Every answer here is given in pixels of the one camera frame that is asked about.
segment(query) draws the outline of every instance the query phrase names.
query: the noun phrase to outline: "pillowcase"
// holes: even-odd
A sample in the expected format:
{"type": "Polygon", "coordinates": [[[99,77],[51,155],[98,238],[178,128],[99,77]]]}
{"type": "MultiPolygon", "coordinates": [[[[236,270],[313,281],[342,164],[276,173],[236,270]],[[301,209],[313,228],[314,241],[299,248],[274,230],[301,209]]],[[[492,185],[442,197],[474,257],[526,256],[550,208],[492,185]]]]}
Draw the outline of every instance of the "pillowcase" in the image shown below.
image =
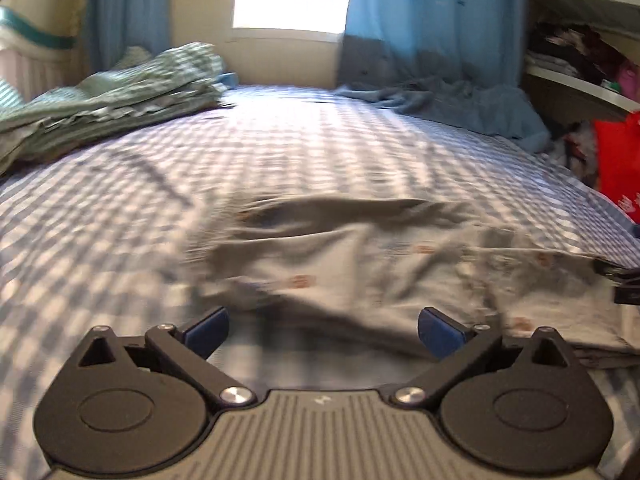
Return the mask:
{"type": "Polygon", "coordinates": [[[14,87],[0,77],[0,108],[15,108],[24,105],[24,99],[14,87]]]}

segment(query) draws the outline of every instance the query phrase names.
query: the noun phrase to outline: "curtain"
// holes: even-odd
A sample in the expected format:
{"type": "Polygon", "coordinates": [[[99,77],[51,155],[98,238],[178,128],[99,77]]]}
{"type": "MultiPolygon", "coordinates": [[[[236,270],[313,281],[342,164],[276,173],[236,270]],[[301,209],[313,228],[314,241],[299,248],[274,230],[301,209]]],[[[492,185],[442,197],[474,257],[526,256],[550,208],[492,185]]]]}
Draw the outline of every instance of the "curtain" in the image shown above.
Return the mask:
{"type": "Polygon", "coordinates": [[[152,54],[168,49],[169,20],[169,0],[87,0],[84,36],[92,68],[112,68],[129,46],[152,54]]]}
{"type": "Polygon", "coordinates": [[[517,86],[527,0],[350,0],[338,80],[517,86]]]}
{"type": "Polygon", "coordinates": [[[543,150],[518,87],[527,0],[349,0],[338,93],[543,150]]]}

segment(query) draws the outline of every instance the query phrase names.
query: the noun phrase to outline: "blue and white gingham sheet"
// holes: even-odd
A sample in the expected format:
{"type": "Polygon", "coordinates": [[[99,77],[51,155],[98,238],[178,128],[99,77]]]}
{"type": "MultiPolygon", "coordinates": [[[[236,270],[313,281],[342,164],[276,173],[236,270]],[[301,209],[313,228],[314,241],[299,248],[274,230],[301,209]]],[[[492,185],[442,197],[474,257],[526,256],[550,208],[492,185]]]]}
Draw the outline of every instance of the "blue and white gingham sheet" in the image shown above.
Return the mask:
{"type": "MultiPolygon", "coordinates": [[[[240,88],[226,100],[237,105],[0,182],[0,478],[46,472],[33,410],[91,326],[135,335],[199,311],[180,263],[212,201],[221,210],[323,191],[471,200],[544,247],[640,264],[640,243],[613,204],[506,140],[313,89],[240,88]]],[[[256,390],[360,388],[424,368],[273,316],[232,323],[211,360],[256,390]]],[[[615,417],[600,468],[613,478],[638,445],[640,370],[592,373],[615,417]]]]}

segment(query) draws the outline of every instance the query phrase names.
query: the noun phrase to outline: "shelf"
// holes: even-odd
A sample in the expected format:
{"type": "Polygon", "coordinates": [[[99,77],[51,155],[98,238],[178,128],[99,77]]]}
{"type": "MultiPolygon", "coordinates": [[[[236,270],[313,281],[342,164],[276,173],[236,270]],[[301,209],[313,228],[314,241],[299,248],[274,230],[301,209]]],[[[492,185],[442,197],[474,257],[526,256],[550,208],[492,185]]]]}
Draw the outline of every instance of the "shelf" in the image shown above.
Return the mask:
{"type": "Polygon", "coordinates": [[[640,0],[537,0],[562,19],[640,38],[640,0]]]}
{"type": "Polygon", "coordinates": [[[626,97],[601,86],[587,83],[582,79],[576,79],[575,77],[570,77],[559,72],[553,72],[552,70],[547,70],[546,68],[540,68],[537,66],[527,66],[527,74],[547,79],[564,86],[569,86],[577,91],[583,92],[602,101],[606,101],[618,108],[622,108],[627,112],[640,110],[640,103],[627,99],[626,97]]]}

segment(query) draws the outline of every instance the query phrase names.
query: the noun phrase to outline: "teal fabric trim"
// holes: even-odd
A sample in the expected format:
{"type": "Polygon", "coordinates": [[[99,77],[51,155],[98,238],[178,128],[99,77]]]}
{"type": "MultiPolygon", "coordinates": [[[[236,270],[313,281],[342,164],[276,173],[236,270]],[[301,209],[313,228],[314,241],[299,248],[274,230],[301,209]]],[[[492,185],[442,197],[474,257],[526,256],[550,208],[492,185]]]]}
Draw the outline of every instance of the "teal fabric trim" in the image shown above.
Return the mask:
{"type": "Polygon", "coordinates": [[[76,44],[76,38],[71,36],[56,36],[33,27],[31,23],[18,16],[8,7],[0,6],[0,25],[12,28],[26,40],[39,46],[55,50],[68,50],[76,44]]]}

